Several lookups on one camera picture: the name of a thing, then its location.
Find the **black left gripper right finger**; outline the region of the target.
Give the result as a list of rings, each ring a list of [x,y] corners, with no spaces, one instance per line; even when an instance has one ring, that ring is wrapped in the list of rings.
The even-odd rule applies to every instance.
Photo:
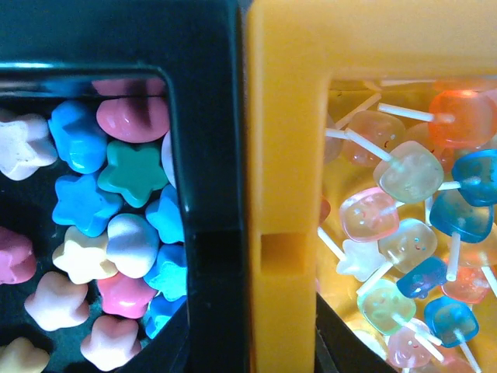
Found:
[[[316,294],[315,372],[391,372],[383,359],[367,347],[325,299]]]

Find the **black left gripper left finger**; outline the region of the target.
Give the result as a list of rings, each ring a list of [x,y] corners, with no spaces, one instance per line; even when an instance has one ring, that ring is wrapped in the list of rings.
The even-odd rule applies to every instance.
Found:
[[[159,334],[139,354],[119,368],[118,372],[189,372],[187,306],[182,305]]]

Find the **black bin with star candies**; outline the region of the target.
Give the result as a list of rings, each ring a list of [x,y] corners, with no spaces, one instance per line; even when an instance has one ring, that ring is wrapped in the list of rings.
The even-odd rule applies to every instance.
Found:
[[[1,3],[1,349],[249,369],[236,1]]]

